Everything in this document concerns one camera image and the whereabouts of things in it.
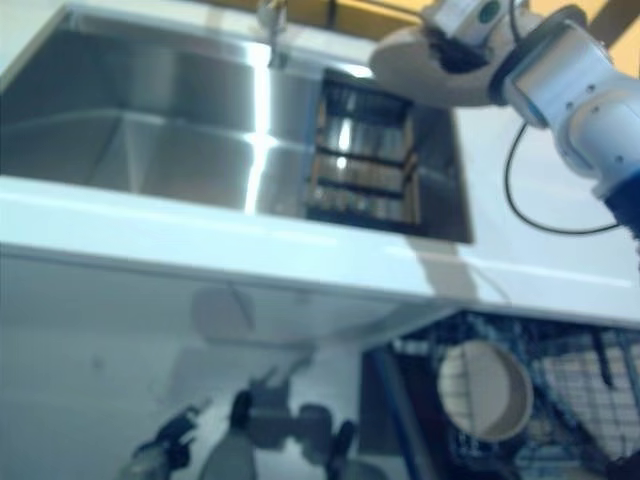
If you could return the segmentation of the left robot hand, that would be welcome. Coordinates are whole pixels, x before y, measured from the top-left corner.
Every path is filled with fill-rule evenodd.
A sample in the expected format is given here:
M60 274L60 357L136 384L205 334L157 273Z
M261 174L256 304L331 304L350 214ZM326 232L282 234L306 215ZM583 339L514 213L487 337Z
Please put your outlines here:
M198 427L198 418L211 406L210 396L190 403L163 423L155 435L139 445L133 457L143 452L159 450L170 470L186 468L191 460L190 445L194 441L193 432Z

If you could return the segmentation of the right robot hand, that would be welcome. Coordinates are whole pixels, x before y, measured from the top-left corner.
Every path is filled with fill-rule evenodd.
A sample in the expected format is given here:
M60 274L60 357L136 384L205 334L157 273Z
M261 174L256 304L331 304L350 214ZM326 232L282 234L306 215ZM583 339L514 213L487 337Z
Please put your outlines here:
M488 66L489 39L507 18L508 1L433 1L420 15L429 49L447 73L466 74Z

